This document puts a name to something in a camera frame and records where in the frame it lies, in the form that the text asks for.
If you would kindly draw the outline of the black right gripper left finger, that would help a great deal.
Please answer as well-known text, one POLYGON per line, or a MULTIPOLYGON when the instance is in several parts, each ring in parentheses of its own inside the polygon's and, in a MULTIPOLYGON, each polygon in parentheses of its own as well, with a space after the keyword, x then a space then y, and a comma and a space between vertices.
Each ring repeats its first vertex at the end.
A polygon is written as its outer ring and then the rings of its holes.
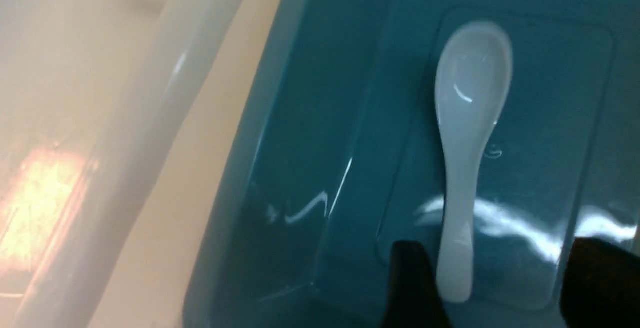
POLYGON ((432 265, 422 244, 400 240, 391 247, 382 327, 451 327, 432 265))

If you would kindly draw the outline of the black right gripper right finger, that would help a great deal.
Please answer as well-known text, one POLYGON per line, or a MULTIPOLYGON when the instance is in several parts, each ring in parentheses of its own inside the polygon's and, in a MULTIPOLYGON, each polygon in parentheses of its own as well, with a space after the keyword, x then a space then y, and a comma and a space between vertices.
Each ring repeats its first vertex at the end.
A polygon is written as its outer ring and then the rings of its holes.
POLYGON ((560 312, 568 327, 638 327, 640 258, 596 237, 578 237, 567 260, 560 312))

